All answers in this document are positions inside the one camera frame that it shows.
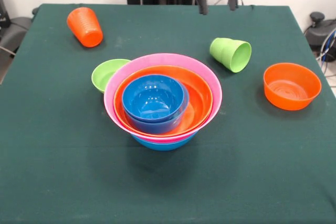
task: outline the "light blue bowl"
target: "light blue bowl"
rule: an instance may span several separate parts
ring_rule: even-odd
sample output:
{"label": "light blue bowl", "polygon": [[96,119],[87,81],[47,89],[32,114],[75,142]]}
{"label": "light blue bowl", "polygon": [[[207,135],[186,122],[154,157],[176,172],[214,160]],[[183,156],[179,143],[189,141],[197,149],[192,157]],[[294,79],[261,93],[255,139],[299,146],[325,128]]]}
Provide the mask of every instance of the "light blue bowl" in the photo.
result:
{"label": "light blue bowl", "polygon": [[159,123],[147,123],[147,122],[142,122],[142,121],[139,121],[135,118],[132,118],[126,112],[125,115],[126,115],[127,119],[132,124],[132,126],[137,128],[139,131],[144,132],[144,133],[148,133],[148,134],[162,134],[162,133],[166,133],[166,132],[169,132],[169,131],[175,129],[180,124],[180,122],[182,120],[182,116],[183,116],[183,114],[184,114],[184,112],[185,112],[185,110],[188,106],[188,103],[189,103],[189,93],[188,93],[188,91],[187,91],[187,89],[185,88],[184,85],[182,85],[182,88],[184,90],[184,100],[183,100],[183,103],[182,103],[182,106],[181,106],[182,112],[178,115],[175,115],[170,120],[165,121],[165,122],[159,122]]}
{"label": "light blue bowl", "polygon": [[165,122],[181,114],[184,91],[173,78],[150,74],[135,79],[122,94],[127,114],[147,123]]}
{"label": "light blue bowl", "polygon": [[186,143],[188,143],[190,141],[190,139],[193,138],[193,136],[197,133],[197,131],[191,135],[190,137],[187,137],[186,139],[180,140],[178,142],[175,143],[171,143],[171,144],[157,144],[157,143],[152,143],[152,142],[148,142],[146,140],[140,139],[137,136],[132,135],[135,140],[137,140],[140,144],[142,144],[143,146],[155,150],[155,151],[161,151],[161,152],[166,152],[166,151],[171,151],[171,150],[175,150],[177,148],[180,148],[181,146],[185,145]]}

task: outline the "green bowl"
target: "green bowl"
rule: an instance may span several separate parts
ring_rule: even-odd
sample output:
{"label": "green bowl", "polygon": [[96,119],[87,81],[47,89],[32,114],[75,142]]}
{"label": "green bowl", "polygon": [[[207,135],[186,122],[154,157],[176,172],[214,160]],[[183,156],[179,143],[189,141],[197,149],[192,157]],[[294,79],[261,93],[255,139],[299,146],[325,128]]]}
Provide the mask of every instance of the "green bowl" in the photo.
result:
{"label": "green bowl", "polygon": [[91,81],[93,85],[102,93],[105,92],[105,87],[109,82],[110,78],[114,73],[130,62],[130,60],[126,59],[113,59],[103,62],[102,64],[98,65],[91,75]]}

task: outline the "green tablecloth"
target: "green tablecloth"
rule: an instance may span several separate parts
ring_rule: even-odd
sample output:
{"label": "green tablecloth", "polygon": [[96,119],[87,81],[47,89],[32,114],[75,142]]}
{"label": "green tablecloth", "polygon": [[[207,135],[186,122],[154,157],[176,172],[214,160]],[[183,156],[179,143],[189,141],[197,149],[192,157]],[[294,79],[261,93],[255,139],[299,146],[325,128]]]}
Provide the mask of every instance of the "green tablecloth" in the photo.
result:
{"label": "green tablecloth", "polygon": [[[85,49],[66,25],[81,5],[43,5],[0,87],[0,222],[335,223],[336,100],[288,7],[92,5],[104,32]],[[246,69],[208,53],[215,37],[251,43]],[[113,58],[175,52],[223,87],[213,122],[186,146],[140,146],[91,84]],[[288,112],[264,97],[273,63],[319,75],[322,92]]]}

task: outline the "plastic bowl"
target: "plastic bowl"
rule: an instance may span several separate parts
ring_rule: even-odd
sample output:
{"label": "plastic bowl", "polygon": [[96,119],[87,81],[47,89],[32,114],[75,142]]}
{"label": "plastic bowl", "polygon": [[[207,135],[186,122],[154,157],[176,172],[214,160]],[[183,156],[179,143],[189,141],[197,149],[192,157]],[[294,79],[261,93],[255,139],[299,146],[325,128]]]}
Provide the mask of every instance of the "plastic bowl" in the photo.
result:
{"label": "plastic bowl", "polygon": [[155,150],[155,151],[161,151],[161,152],[166,152],[166,151],[172,151],[175,150],[177,148],[180,148],[181,146],[185,145],[186,143],[188,143],[193,136],[196,134],[197,132],[195,132],[193,135],[187,137],[186,139],[182,139],[179,142],[175,142],[175,143],[170,143],[170,144],[158,144],[158,143],[152,143],[152,142],[148,142],[146,140],[143,140],[135,135],[132,135],[135,140],[137,140],[140,144],[142,144],[143,146]]}
{"label": "plastic bowl", "polygon": [[91,75],[93,85],[102,93],[109,82],[112,75],[122,66],[130,62],[126,59],[113,59],[108,60],[98,65]]}
{"label": "plastic bowl", "polygon": [[[187,133],[183,133],[177,136],[170,136],[170,137],[154,137],[154,136],[146,136],[139,133],[134,133],[118,120],[117,115],[114,111],[113,107],[113,99],[115,92],[121,82],[127,78],[129,75],[133,74],[134,72],[150,67],[150,66],[157,66],[157,65],[173,65],[178,67],[187,68],[195,72],[196,74],[200,75],[209,85],[212,95],[213,95],[213,106],[210,112],[209,117],[204,121],[203,124],[194,128]],[[222,87],[216,75],[211,71],[209,67],[201,63],[200,61],[193,59],[188,56],[178,55],[178,54],[168,54],[168,53],[161,53],[161,54],[152,54],[139,57],[137,59],[132,60],[127,65],[123,66],[119,71],[117,71],[112,78],[110,79],[109,83],[106,86],[106,91],[104,94],[104,104],[105,109],[109,117],[111,117],[112,121],[125,130],[126,132],[133,134],[143,140],[148,142],[158,142],[158,143],[173,143],[179,140],[185,139],[193,135],[196,131],[205,127],[217,114],[219,108],[221,107],[222,103]]]}
{"label": "plastic bowl", "polygon": [[264,73],[267,100],[283,110],[301,110],[321,92],[321,81],[308,68],[295,63],[278,63]]}
{"label": "plastic bowl", "polygon": [[130,82],[122,94],[126,113],[138,121],[165,122],[182,112],[184,89],[171,77],[149,74]]}
{"label": "plastic bowl", "polygon": [[[133,79],[151,73],[164,74],[178,80],[187,88],[190,97],[190,102],[188,104],[186,112],[183,114],[181,124],[179,124],[178,127],[176,127],[174,130],[160,135],[147,134],[144,131],[138,131],[136,128],[134,128],[132,126],[132,122],[130,122],[130,120],[126,116],[122,108],[121,102],[121,94],[128,83],[130,83]],[[139,70],[127,77],[118,87],[114,95],[113,102],[114,111],[120,122],[126,128],[128,128],[132,132],[136,132],[146,136],[165,137],[184,134],[203,123],[210,114],[213,104],[213,96],[209,85],[205,82],[204,79],[202,79],[202,77],[195,74],[194,72],[176,66],[154,66]]]}
{"label": "plastic bowl", "polygon": [[127,113],[125,113],[127,121],[130,125],[133,125],[136,129],[138,129],[140,132],[144,133],[151,133],[151,134],[161,134],[168,131],[171,131],[175,129],[181,122],[182,116],[187,108],[187,105],[189,103],[189,94],[187,89],[182,86],[183,92],[184,92],[184,99],[181,105],[182,112],[180,114],[175,113],[173,118],[169,119],[165,122],[158,122],[158,123],[147,123],[139,121],[131,116],[129,116]]}

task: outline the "green cup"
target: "green cup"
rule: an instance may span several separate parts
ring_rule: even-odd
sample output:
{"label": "green cup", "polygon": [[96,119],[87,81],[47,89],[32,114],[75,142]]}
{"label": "green cup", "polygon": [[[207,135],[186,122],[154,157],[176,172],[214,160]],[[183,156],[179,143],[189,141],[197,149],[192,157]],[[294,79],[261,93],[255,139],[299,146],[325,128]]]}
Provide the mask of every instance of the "green cup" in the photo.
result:
{"label": "green cup", "polygon": [[210,54],[233,73],[242,71],[251,58],[250,43],[229,38],[216,38],[210,45]]}

